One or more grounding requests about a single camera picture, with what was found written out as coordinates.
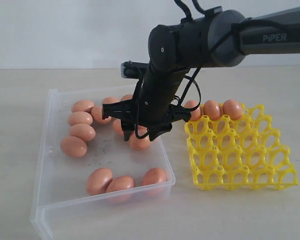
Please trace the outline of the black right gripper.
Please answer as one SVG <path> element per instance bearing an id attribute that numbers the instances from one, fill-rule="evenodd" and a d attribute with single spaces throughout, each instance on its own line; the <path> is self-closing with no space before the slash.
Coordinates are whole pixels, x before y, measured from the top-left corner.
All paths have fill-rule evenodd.
<path id="1" fill-rule="evenodd" d="M 177 87 L 138 86 L 129 100 L 102 105 L 102 117 L 114 117 L 121 120 L 123 139 L 128 142 L 136 126 L 146 127 L 149 140 L 153 142 L 159 136 L 172 130 L 172 123 L 189 121 L 191 111 L 180 104 L 172 104 L 176 99 Z"/>

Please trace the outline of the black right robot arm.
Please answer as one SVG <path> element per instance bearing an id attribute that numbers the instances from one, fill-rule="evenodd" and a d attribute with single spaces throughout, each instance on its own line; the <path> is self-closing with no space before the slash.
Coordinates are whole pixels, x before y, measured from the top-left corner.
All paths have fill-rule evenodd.
<path id="1" fill-rule="evenodd" d="M 125 140 L 139 126 L 147 128 L 145 135 L 153 141 L 171 131 L 174 122 L 190 120 L 191 110 L 176 92 L 184 79 L 195 83 L 188 76 L 191 69 L 234 67 L 247 55 L 300 54 L 300 7 L 252 18 L 220 6 L 203 10 L 194 1 L 202 14 L 194 19 L 182 1 L 176 4 L 185 17 L 150 32 L 149 62 L 121 65 L 123 78 L 137 79 L 132 99 L 102 106 L 103 119 L 120 119 Z"/>

